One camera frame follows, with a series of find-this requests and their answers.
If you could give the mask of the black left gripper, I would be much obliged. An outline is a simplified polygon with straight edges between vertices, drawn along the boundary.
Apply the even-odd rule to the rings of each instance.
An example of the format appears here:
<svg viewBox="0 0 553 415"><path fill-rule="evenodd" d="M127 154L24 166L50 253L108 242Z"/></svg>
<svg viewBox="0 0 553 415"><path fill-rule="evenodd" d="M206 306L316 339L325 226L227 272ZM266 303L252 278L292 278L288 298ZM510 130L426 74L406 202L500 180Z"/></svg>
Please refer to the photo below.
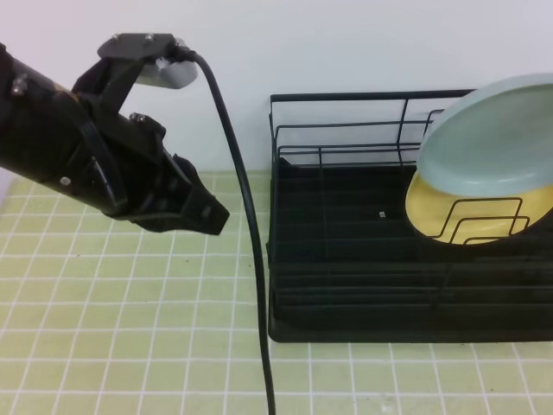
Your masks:
<svg viewBox="0 0 553 415"><path fill-rule="evenodd" d="M146 63L189 61L185 52L171 34L116 35L99 48L99 61L60 92L64 118L79 138L60 173L64 195L151 232L221 234L230 212L203 188L193 164L168 153L165 127L120 112Z"/></svg>

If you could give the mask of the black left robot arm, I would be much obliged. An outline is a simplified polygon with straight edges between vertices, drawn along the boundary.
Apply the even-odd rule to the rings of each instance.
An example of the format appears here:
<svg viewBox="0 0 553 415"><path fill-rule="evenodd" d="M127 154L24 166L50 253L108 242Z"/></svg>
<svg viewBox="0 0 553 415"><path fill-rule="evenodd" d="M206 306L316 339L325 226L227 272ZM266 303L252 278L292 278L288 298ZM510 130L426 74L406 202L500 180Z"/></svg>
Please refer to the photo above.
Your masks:
<svg viewBox="0 0 553 415"><path fill-rule="evenodd" d="M228 210L193 164L168 153L165 128L120 112L134 85L192 83L189 48L171 34L123 34L98 54L68 89L2 51L2 167L150 232L219 234Z"/></svg>

